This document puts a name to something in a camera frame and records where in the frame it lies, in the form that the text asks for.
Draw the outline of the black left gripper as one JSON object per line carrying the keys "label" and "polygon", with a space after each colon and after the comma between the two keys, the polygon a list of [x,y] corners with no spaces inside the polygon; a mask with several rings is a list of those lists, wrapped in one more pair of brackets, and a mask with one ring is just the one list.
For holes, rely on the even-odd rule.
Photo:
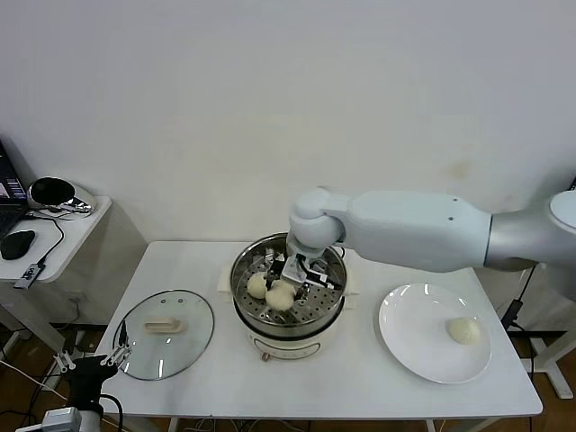
{"label": "black left gripper", "polygon": [[89,356],[73,360],[69,352],[57,352],[54,359],[59,370],[66,373],[69,406],[99,406],[105,381],[118,373],[118,366],[130,354],[126,322],[118,333],[118,346],[107,356]]}

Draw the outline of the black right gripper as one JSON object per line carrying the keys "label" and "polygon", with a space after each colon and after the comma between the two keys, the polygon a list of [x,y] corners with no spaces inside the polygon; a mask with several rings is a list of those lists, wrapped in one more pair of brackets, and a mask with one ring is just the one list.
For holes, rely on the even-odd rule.
{"label": "black right gripper", "polygon": [[298,243],[286,242],[286,254],[267,247],[264,255],[265,287],[272,289],[274,281],[282,278],[291,284],[302,284],[296,292],[298,301],[339,298],[344,294],[345,284],[326,267],[318,250],[302,248]]}

